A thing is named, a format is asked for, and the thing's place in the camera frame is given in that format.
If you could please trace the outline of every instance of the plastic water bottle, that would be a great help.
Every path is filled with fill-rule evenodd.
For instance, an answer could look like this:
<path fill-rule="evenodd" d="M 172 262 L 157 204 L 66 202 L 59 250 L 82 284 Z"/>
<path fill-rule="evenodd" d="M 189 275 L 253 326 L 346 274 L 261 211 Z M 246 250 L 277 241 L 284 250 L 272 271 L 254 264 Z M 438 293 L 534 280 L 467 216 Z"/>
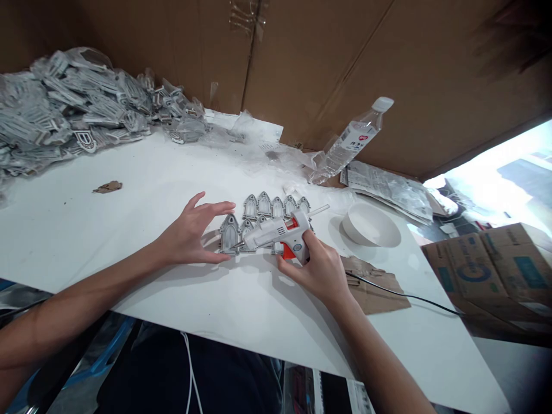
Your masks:
<path fill-rule="evenodd" d="M 384 113 L 393 106 L 394 100 L 379 97 L 372 109 L 353 118 L 345 128 L 345 131 L 333 142 L 329 151 L 319 161 L 316 171 L 309 176 L 309 183 L 322 184 L 328 178 L 341 172 L 353 158 L 369 143 L 383 126 Z"/>

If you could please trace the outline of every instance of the power cord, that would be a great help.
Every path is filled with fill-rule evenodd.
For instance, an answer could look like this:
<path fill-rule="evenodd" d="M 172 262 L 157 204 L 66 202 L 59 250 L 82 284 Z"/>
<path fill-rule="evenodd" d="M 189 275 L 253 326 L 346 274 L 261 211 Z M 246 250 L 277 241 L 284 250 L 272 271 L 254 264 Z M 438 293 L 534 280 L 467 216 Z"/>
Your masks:
<path fill-rule="evenodd" d="M 375 287 L 377 287 L 377 288 L 379 288 L 379 289 L 381 289 L 381 290 L 384 290 L 384 291 L 386 291 L 386 292 L 393 293 L 393 294 L 395 294 L 395 295 L 397 295 L 397 296 L 411 297 L 411 298 L 414 298 L 414 299 L 418 299 L 418 300 L 427 302 L 427 303 L 429 303 L 429 304 L 431 304 L 431 305 L 435 305 L 435 306 L 437 306 L 438 308 L 443 309 L 444 311 L 453 313 L 453 314 L 458 315 L 458 316 L 460 316 L 460 317 L 463 316 L 462 313 L 456 312 L 455 310 L 452 310 L 452 309 L 449 309 L 449 308 L 445 308 L 444 306 L 441 306 L 441 305 L 439 305 L 439 304 L 437 304 L 437 303 L 435 303 L 435 302 L 432 302 L 432 301 L 430 301 L 430 300 L 421 298 L 421 297 L 419 297 L 419 296 L 407 295 L 407 294 L 404 294 L 404 293 L 395 292 L 394 290 L 386 289 L 385 287 L 382 287 L 382 286 L 380 286 L 380 285 L 376 285 L 375 283 L 370 282 L 369 280 L 366 280 L 366 279 L 364 279 L 363 277 L 357 276 L 357 275 L 355 275 L 355 274 L 353 274 L 353 273 L 351 273 L 351 272 L 348 272 L 348 271 L 345 271 L 345 274 L 346 274 L 347 276 L 352 277 L 352 278 L 358 279 L 358 280 L 360 280 L 360 281 L 362 281 L 362 282 L 368 283 L 369 285 L 375 286 Z"/>
<path fill-rule="evenodd" d="M 1 321 L 1 320 L 4 320 L 5 318 L 10 317 L 10 316 L 12 316 L 12 315 L 16 315 L 16 314 L 18 314 L 18 313 L 21 313 L 21 312 L 23 312 L 23 311 L 26 311 L 27 309 L 30 309 L 30 308 L 32 308 L 33 306 L 40 305 L 42 302 L 46 302 L 46 300 L 48 300 L 48 299 L 49 299 L 49 298 L 41 299 L 41 300 L 39 300 L 39 301 L 36 301 L 36 302 L 31 303 L 30 305 L 23 306 L 22 308 L 13 309 L 13 310 L 11 310 L 11 311 L 9 311 L 9 312 L 6 312 L 6 313 L 0 315 L 0 321 Z"/>
<path fill-rule="evenodd" d="M 201 400 L 200 400 L 200 393 L 197 390 L 197 383 L 196 377 L 194 375 L 194 369 L 191 366 L 191 352 L 190 352 L 190 343 L 188 342 L 188 336 L 185 332 L 180 331 L 180 334 L 184 337 L 184 342 L 186 343 L 186 351 L 188 351 L 188 361 L 190 362 L 190 389 L 188 391 L 188 404 L 186 406 L 186 414 L 188 414 L 188 411 L 190 409 L 190 398 L 191 398 L 191 383 L 194 383 L 194 389 L 195 389 L 195 396 L 197 397 L 197 405 L 200 408 L 200 414 L 203 414 L 203 409 L 201 408 Z"/>

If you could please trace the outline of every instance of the black cable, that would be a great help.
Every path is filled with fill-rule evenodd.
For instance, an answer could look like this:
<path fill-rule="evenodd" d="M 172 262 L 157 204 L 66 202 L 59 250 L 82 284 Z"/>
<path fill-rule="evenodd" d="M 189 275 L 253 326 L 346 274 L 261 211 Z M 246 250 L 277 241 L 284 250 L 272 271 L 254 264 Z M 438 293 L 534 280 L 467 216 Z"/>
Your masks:
<path fill-rule="evenodd" d="M 23 306 L 22 308 L 14 309 L 14 310 L 11 310 L 10 312 L 6 312 L 6 313 L 0 315 L 0 320 L 2 320 L 4 318 L 7 318 L 8 316 L 16 315 L 20 312 L 26 311 L 27 309 L 30 309 L 33 306 L 40 305 L 42 302 L 46 302 L 46 300 L 48 300 L 48 299 L 49 299 L 49 297 L 47 297 L 46 299 L 41 299 L 39 301 L 33 302 L 30 305 Z"/>
<path fill-rule="evenodd" d="M 431 304 L 431 305 L 435 305 L 435 306 L 437 306 L 438 308 L 443 309 L 444 311 L 453 313 L 453 314 L 458 315 L 458 316 L 463 316 L 463 314 L 461 314 L 461 313 L 459 313 L 459 312 L 456 312 L 455 310 L 452 310 L 452 309 L 449 309 L 449 308 L 445 308 L 444 306 L 441 306 L 441 305 L 439 305 L 439 304 L 436 304 L 435 302 L 432 302 L 432 301 L 430 301 L 430 300 L 421 298 L 421 297 L 419 297 L 419 296 L 407 295 L 407 294 L 404 294 L 404 293 L 394 292 L 393 290 L 389 290 L 389 289 L 386 289 L 385 287 L 381 287 L 381 286 L 379 286 L 379 285 L 376 285 L 375 283 L 370 282 L 369 280 L 366 280 L 366 279 L 364 279 L 363 277 L 357 276 L 357 275 L 355 275 L 355 274 L 353 274 L 353 273 L 350 273 L 350 272 L 348 272 L 348 271 L 346 271 L 345 274 L 346 274 L 347 276 L 353 277 L 353 278 L 358 279 L 358 280 L 360 280 L 360 281 L 366 282 L 366 283 L 368 283 L 369 285 L 375 286 L 375 287 L 377 287 L 377 288 L 379 288 L 379 289 L 381 289 L 381 290 L 384 290 L 384 291 L 386 291 L 386 292 L 393 293 L 393 294 L 398 295 L 398 296 L 411 297 L 411 298 L 414 298 L 414 299 L 418 299 L 418 300 L 427 302 L 427 303 L 429 303 L 429 304 Z"/>

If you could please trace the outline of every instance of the dark pants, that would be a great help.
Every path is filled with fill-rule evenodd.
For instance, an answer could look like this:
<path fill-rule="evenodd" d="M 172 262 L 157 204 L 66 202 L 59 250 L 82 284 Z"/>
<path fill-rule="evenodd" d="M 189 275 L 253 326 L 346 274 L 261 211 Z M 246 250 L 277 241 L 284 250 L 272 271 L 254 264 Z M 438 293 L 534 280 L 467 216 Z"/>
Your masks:
<path fill-rule="evenodd" d="M 280 413 L 280 360 L 199 336 L 188 338 L 203 413 Z M 184 414 L 189 386 L 183 336 L 156 325 L 106 378 L 98 393 L 96 414 Z M 189 412 L 199 412 L 193 388 Z"/>

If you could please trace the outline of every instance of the white cable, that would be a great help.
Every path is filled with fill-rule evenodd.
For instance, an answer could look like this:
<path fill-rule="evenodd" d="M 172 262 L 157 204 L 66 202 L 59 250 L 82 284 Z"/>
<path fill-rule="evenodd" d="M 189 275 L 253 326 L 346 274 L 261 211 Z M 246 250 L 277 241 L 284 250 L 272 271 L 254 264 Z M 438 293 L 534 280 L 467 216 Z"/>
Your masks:
<path fill-rule="evenodd" d="M 188 410 L 190 408 L 190 397 L 191 397 L 191 383 L 193 381 L 194 383 L 194 389 L 195 389 L 195 396 L 197 398 L 197 405 L 200 408 L 200 414 L 203 414 L 203 409 L 201 407 L 201 399 L 200 399 L 200 393 L 197 389 L 197 383 L 196 383 L 196 377 L 194 375 L 194 369 L 191 365 L 191 353 L 190 353 L 190 343 L 188 342 L 188 336 L 185 332 L 180 332 L 180 334 L 184 337 L 184 342 L 186 343 L 186 351 L 188 351 L 188 361 L 190 362 L 190 392 L 188 394 L 188 405 L 186 407 L 186 414 L 188 414 Z"/>
<path fill-rule="evenodd" d="M 184 342 L 186 342 L 186 334 L 184 332 L 180 332 L 180 334 L 184 337 Z M 190 400 L 191 400 L 191 358 L 190 358 L 190 351 L 188 351 L 188 362 L 190 363 L 190 389 L 188 390 L 188 404 L 186 404 L 186 414 L 188 414 L 188 411 L 190 410 Z"/>

